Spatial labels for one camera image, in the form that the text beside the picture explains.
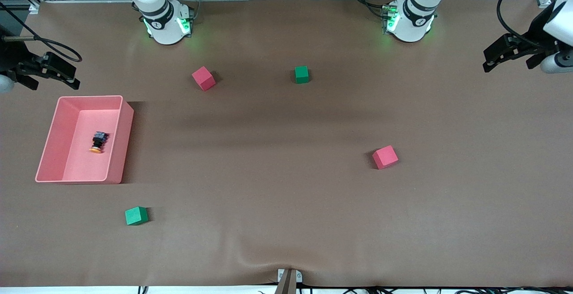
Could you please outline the orange-capped black push button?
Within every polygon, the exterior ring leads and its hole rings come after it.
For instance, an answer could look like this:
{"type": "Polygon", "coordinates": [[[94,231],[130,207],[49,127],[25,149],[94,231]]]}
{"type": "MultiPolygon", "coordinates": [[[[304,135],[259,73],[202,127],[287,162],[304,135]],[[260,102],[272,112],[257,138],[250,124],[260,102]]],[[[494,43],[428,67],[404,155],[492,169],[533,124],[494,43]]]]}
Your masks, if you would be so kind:
{"type": "Polygon", "coordinates": [[[96,131],[92,138],[92,146],[89,151],[91,153],[102,153],[103,147],[109,138],[109,134],[105,132],[96,131]]]}

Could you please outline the pink plastic bin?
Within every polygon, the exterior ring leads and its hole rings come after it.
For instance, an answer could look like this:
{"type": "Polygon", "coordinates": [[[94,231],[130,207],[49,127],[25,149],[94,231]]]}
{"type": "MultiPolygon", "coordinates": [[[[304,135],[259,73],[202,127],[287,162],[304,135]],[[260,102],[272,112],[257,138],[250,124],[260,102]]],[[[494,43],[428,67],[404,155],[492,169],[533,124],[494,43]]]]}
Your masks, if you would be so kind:
{"type": "Polygon", "coordinates": [[[119,184],[133,116],[133,108],[120,95],[59,98],[35,181],[119,184]]]}

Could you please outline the pink foam cube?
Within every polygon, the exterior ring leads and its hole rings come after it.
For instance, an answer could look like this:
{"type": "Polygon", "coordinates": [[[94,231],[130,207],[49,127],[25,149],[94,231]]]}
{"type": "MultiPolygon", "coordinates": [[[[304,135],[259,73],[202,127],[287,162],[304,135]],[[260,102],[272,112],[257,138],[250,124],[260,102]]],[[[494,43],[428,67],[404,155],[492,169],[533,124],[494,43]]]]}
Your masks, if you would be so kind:
{"type": "Polygon", "coordinates": [[[202,91],[207,91],[216,85],[216,80],[213,74],[211,74],[205,66],[202,66],[193,72],[192,78],[202,91]]]}
{"type": "Polygon", "coordinates": [[[374,159],[376,169],[378,170],[390,167],[399,161],[399,157],[392,145],[387,145],[381,149],[377,149],[372,154],[372,158],[374,159]]]}

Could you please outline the brown table mat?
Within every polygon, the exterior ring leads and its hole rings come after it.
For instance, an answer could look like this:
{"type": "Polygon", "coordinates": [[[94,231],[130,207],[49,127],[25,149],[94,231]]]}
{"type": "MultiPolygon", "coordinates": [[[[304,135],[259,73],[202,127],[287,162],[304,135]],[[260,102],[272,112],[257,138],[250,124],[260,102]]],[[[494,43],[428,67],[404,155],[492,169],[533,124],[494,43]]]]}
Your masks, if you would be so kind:
{"type": "Polygon", "coordinates": [[[43,3],[27,25],[82,55],[81,87],[0,95],[0,286],[289,267],[311,286],[573,286],[573,73],[484,72],[495,6],[444,0],[401,43],[355,0],[212,1],[166,47],[129,3],[43,3]],[[134,109],[121,184],[37,183],[57,100],[96,95],[134,109]],[[137,206],[149,221],[127,226],[137,206]]]}

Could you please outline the metal clamp bracket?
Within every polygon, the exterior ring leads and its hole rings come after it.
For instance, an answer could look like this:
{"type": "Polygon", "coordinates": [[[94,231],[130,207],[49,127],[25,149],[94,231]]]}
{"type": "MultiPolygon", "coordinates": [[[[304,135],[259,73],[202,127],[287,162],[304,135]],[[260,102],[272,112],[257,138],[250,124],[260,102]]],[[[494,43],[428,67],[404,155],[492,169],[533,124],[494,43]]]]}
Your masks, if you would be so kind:
{"type": "Polygon", "coordinates": [[[279,269],[278,285],[274,294],[299,294],[298,284],[302,284],[303,274],[295,269],[279,269]]]}

